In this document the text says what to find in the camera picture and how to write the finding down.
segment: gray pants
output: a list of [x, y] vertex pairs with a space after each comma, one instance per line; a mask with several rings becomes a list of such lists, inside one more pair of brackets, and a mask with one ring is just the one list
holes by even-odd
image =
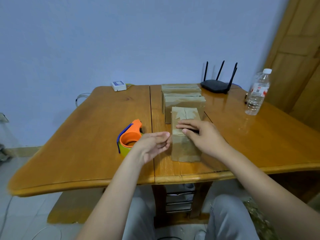
[[[122, 240], [154, 240], [153, 214], [141, 198], [131, 202]], [[222, 194], [213, 201], [205, 240], [259, 240], [239, 198]]]

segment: shoe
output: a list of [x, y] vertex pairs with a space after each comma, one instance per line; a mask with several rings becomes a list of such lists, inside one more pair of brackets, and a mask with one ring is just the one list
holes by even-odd
[[204, 230], [199, 230], [195, 236], [194, 236], [194, 240], [205, 240], [206, 237], [206, 232]]

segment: cardboard box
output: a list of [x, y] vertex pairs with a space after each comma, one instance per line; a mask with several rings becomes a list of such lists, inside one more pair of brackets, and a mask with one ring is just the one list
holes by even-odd
[[206, 99], [203, 96], [165, 96], [165, 123], [171, 123], [172, 107], [197, 108], [199, 117], [202, 120], [205, 113], [205, 105]]
[[182, 119], [200, 120], [197, 108], [172, 107], [172, 153], [173, 161], [198, 162], [201, 159], [201, 151], [176, 125]]
[[162, 84], [162, 104], [165, 101], [164, 94], [165, 93], [190, 93], [190, 92], [198, 92], [201, 93], [201, 88], [197, 84]]
[[[187, 92], [187, 93], [164, 93], [163, 97], [165, 98], [166, 96], [169, 97], [199, 97], [201, 96], [201, 93], [199, 92]], [[166, 112], [166, 103], [162, 103], [162, 113], [164, 114]]]

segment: forearm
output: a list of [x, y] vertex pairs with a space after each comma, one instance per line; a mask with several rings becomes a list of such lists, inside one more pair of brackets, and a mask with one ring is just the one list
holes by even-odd
[[128, 154], [83, 226], [77, 240], [121, 240], [143, 166], [141, 155]]
[[233, 148], [220, 160], [250, 193], [283, 239], [319, 239], [320, 215]]

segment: white wall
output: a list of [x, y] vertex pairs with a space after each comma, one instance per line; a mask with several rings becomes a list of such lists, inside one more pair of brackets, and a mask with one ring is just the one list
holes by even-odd
[[204, 62], [210, 78], [226, 60], [221, 80], [238, 62], [248, 89], [287, 1], [0, 0], [0, 112], [22, 146], [40, 146], [78, 94], [114, 80], [199, 83]]

